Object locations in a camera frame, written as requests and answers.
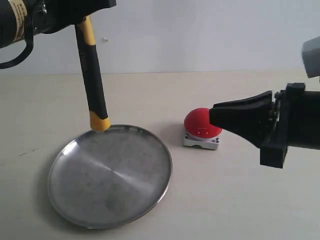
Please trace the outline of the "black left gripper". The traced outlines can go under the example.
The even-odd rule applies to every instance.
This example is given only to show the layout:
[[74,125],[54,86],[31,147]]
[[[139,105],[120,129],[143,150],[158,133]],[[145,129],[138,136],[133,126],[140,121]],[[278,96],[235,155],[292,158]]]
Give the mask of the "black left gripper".
[[35,34],[53,34],[87,16],[115,7],[115,0],[38,0],[32,20]]

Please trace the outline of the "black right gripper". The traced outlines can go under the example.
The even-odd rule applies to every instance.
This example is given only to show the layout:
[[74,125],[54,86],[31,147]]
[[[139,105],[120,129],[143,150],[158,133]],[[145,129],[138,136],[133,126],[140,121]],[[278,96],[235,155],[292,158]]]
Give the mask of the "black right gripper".
[[320,92],[294,82],[274,98],[274,112],[271,90],[216,103],[209,110],[209,120],[260,148],[262,166],[282,169],[289,147],[320,149]]

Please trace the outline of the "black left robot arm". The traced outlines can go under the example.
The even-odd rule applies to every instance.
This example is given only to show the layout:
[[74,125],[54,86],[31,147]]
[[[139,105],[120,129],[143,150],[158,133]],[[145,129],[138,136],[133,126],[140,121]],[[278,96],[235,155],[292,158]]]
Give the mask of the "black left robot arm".
[[24,23],[28,16],[32,16],[34,35],[52,34],[116,5],[115,0],[2,0],[0,47],[24,39]]

